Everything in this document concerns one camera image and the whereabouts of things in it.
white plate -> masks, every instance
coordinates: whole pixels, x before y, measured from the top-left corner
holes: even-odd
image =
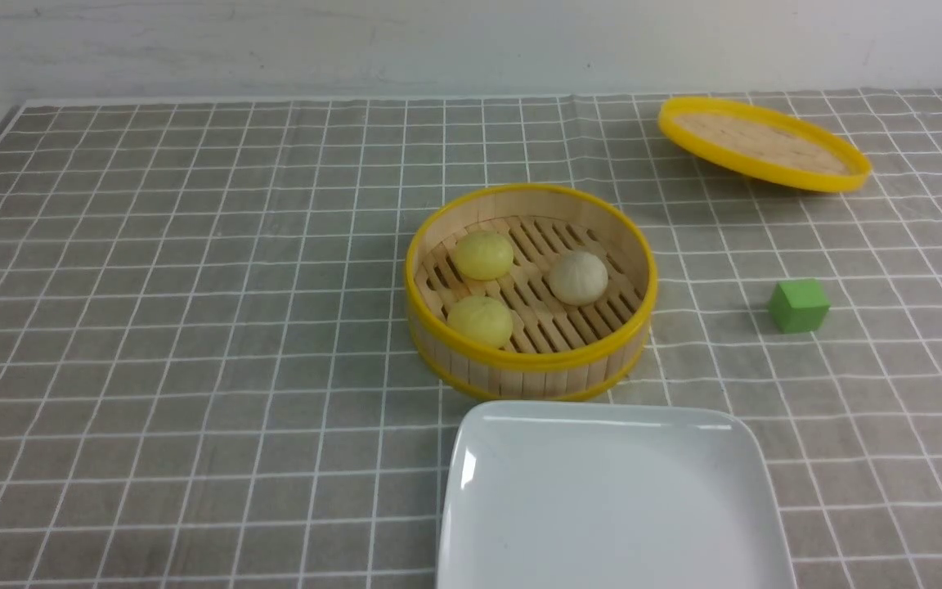
[[[438,589],[795,586],[758,443],[717,411],[475,407],[438,550]]]

grid pattern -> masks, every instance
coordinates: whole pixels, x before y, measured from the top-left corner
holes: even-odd
[[[758,93],[859,193],[688,157],[667,96],[29,106],[0,138],[0,583],[431,587],[471,402],[409,339],[438,206],[552,182],[657,251],[650,353],[600,402],[758,437],[801,589],[942,588],[942,91]],[[818,278],[811,335],[764,312]]]

ceramic plate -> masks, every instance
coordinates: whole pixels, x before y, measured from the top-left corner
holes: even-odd
[[[440,589],[795,586],[762,455],[717,411],[488,402],[457,435]]]

yellow steamed bun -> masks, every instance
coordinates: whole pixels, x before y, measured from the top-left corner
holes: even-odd
[[[511,241],[498,232],[469,232],[456,242],[452,258],[461,275],[474,280],[494,280],[511,269],[515,250]]]
[[[479,295],[464,297],[453,305],[447,323],[465,338],[491,348],[504,346],[514,328],[511,309],[496,299]]]

yellow plastic rim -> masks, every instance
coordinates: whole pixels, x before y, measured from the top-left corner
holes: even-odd
[[[847,165],[850,172],[849,174],[821,174],[788,168],[786,165],[771,164],[769,161],[758,160],[756,157],[714,144],[685,130],[683,126],[675,122],[678,116],[695,115],[695,113],[733,116],[737,119],[788,131],[811,144],[822,146]],[[783,184],[786,187],[796,187],[796,189],[807,191],[853,191],[863,186],[871,175],[870,161],[849,142],[834,137],[826,130],[816,127],[815,124],[809,124],[804,120],[767,108],[735,103],[735,101],[722,101],[718,98],[671,98],[661,108],[659,124],[662,133],[671,141],[712,164],[721,165],[722,168],[729,168],[751,178]]]
[[[414,279],[416,268],[414,268],[412,260],[414,260],[414,251],[418,249],[419,243],[423,241],[427,227],[430,227],[431,224],[435,223],[435,221],[442,215],[445,215],[445,213],[457,208],[457,206],[463,205],[464,202],[493,194],[505,193],[505,191],[523,190],[557,191],[558,193],[590,202],[592,205],[605,209],[607,213],[610,213],[610,215],[616,217],[620,223],[623,223],[624,227],[632,231],[632,234],[635,235],[635,239],[639,242],[639,246],[642,247],[644,254],[646,254],[646,268],[649,272],[649,279],[646,284],[646,292],[644,292],[642,305],[639,306],[639,310],[636,310],[631,318],[629,318],[624,325],[621,325],[617,331],[610,333],[610,335],[605,336],[605,338],[599,339],[598,342],[587,344],[587,346],[576,348],[576,350],[547,354],[520,354],[488,348],[482,346],[482,344],[472,342],[471,339],[467,339],[460,335],[460,333],[456,333],[450,329],[448,325],[439,321],[438,318],[430,312],[430,309],[427,308],[427,304],[416,294]],[[416,231],[414,237],[412,237],[412,242],[409,243],[409,249],[406,251],[404,275],[409,312],[414,313],[419,323],[421,323],[431,335],[440,339],[453,351],[459,352],[476,362],[482,362],[482,364],[493,366],[493,368],[500,368],[501,370],[547,372],[590,364],[591,362],[597,361],[597,359],[612,354],[612,352],[627,343],[635,333],[638,333],[639,329],[643,329],[644,325],[649,321],[649,314],[653,312],[653,306],[657,304],[657,261],[654,260],[653,251],[649,249],[649,242],[646,241],[646,238],[644,238],[642,232],[639,231],[639,228],[636,227],[627,216],[617,211],[614,206],[607,204],[607,202],[584,193],[583,191],[568,189],[567,187],[552,186],[552,184],[507,184],[507,186],[502,187],[489,187],[489,189],[474,191],[471,194],[461,196],[455,201],[450,202],[450,204],[442,206],[441,209],[435,211],[433,215],[424,221],[421,227],[419,227],[419,230]]]
[[[465,383],[462,380],[457,380],[452,374],[446,371],[442,366],[438,365],[438,362],[435,362],[424,350],[423,346],[419,342],[419,339],[416,338],[416,333],[412,330],[412,326],[409,329],[409,335],[412,338],[412,344],[416,347],[416,351],[419,352],[419,357],[424,359],[425,364],[432,372],[438,375],[438,378],[442,378],[442,383],[450,385],[450,387],[455,388],[461,393],[472,396],[478,400],[502,400],[506,399],[504,396],[493,394],[485,389],[480,389],[475,387],[473,384]],[[624,380],[624,376],[627,376],[628,372],[631,372],[632,368],[635,368],[635,364],[638,364],[639,357],[642,357],[642,352],[646,351],[646,346],[640,347],[638,350],[635,350],[635,355],[631,357],[630,362],[620,369],[620,372],[613,374],[603,380],[602,383],[595,384],[594,387],[584,389],[583,391],[578,391],[575,393],[569,393],[568,395],[557,396],[556,398],[547,398],[545,400],[561,400],[561,402],[582,402],[582,400],[587,400],[590,398],[597,398],[597,396],[606,392],[607,390],[616,387],[617,383],[620,383],[621,380]]]

